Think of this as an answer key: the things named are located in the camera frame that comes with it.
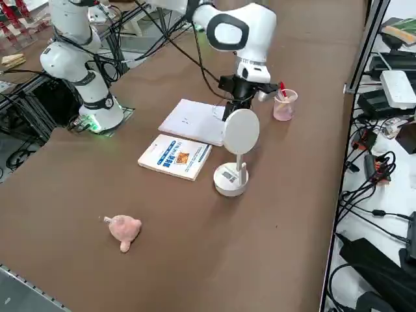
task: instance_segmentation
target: power strip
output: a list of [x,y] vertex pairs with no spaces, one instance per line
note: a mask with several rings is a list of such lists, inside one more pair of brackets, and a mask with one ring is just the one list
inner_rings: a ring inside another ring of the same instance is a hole
[[389,105],[395,109],[414,109],[416,95],[402,70],[385,70],[380,76]]

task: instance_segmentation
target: plastic cup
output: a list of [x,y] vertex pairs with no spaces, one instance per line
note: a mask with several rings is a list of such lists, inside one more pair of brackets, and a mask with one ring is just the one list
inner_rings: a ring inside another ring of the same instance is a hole
[[294,116],[294,102],[298,99],[298,94],[291,89],[283,89],[286,97],[279,92],[274,97],[273,117],[281,122],[287,122]]

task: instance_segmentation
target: stuffed animal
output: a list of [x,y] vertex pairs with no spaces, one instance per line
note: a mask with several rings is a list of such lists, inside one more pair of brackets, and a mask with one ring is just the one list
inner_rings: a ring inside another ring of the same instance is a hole
[[130,216],[115,216],[113,218],[104,217],[104,222],[109,224],[109,229],[116,239],[120,242],[120,250],[122,252],[128,252],[130,249],[131,242],[134,241],[140,228],[142,227],[142,222],[138,219],[134,219]]

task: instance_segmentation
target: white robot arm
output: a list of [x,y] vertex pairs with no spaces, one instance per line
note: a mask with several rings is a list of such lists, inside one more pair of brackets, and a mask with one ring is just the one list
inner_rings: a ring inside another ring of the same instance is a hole
[[[201,25],[215,49],[237,52],[236,74],[221,77],[218,86],[230,92],[234,99],[227,103],[223,120],[235,109],[249,109],[257,92],[262,100],[277,90],[276,84],[269,83],[270,74],[265,65],[276,28],[273,11],[250,3],[222,12],[213,6],[213,0],[149,0],[149,3],[176,10]],[[51,20],[57,31],[83,49],[96,53],[101,41],[88,20],[88,7],[93,5],[94,0],[49,0]],[[116,127],[124,115],[100,73],[86,68],[89,60],[92,57],[86,51],[59,41],[49,45],[40,56],[47,73],[71,82],[78,90],[84,101],[79,114],[88,116],[94,123],[91,130],[98,133]]]
[[250,3],[236,10],[220,11],[213,0],[150,0],[150,3],[185,15],[189,22],[201,25],[210,45],[219,51],[236,51],[235,75],[220,78],[218,87],[233,95],[223,120],[236,109],[249,109],[251,100],[259,92],[264,101],[278,90],[270,84],[266,67],[267,51],[276,28],[276,14],[265,6]]
[[[98,34],[90,27],[89,0],[49,0],[51,20],[56,30],[83,49],[97,53],[101,47]],[[66,42],[53,42],[40,55],[44,70],[53,77],[72,83],[84,103],[79,109],[81,116],[87,116],[93,132],[101,132],[120,124],[124,114],[116,98],[109,92],[100,73],[88,70],[86,62],[92,56]]]

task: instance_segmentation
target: book cover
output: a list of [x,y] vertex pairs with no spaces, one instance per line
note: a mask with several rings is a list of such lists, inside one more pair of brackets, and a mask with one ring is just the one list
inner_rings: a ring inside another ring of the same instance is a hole
[[168,135],[159,135],[139,158],[145,168],[195,181],[212,146]]
[[382,33],[390,34],[406,45],[410,46],[416,43],[416,19],[406,18],[397,21],[397,19],[389,19],[382,26]]

